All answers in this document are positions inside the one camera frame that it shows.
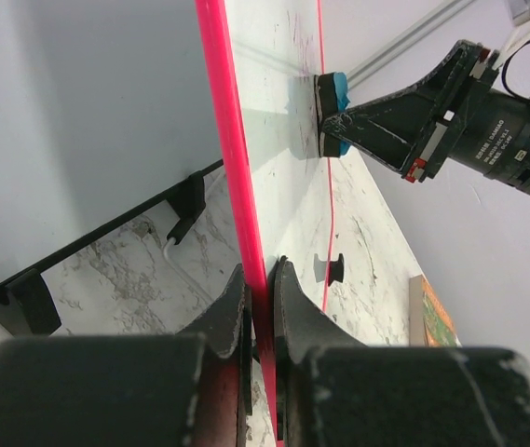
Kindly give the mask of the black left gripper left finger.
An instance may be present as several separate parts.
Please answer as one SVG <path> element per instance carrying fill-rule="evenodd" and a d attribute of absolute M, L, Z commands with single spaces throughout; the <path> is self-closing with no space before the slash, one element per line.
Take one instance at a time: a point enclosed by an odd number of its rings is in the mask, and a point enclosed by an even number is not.
<path fill-rule="evenodd" d="M 242 446 L 251 316 L 243 272 L 174 334 L 0 344 L 0 446 Z"/>

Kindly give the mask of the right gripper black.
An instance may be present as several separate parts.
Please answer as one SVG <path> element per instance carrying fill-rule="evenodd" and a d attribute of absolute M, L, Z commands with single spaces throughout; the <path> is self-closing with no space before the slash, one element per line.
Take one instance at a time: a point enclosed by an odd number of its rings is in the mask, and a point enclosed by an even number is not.
<path fill-rule="evenodd" d="M 421 80 L 325 117 L 327 140 L 347 142 L 408 182 L 432 179 L 448 158 L 530 196 L 530 97 L 509 86 L 509 66 L 460 40 Z"/>

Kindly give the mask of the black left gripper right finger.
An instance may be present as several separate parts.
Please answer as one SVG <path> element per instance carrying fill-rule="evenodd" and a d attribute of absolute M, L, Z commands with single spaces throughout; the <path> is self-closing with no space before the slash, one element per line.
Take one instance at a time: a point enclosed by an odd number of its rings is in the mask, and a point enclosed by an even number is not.
<path fill-rule="evenodd" d="M 287 446 L 530 446 L 530 365 L 499 347 L 371 347 L 274 275 L 278 434 Z"/>

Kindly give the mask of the pink framed whiteboard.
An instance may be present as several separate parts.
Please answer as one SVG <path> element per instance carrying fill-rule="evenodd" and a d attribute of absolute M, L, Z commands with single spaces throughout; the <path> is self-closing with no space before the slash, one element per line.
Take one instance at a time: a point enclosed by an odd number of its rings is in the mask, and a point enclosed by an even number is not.
<path fill-rule="evenodd" d="M 198 26 L 260 359 L 250 446 L 278 444 L 273 270 L 287 257 L 327 302 L 333 212 L 319 156 L 314 78 L 323 72 L 317 1 L 199 1 Z"/>

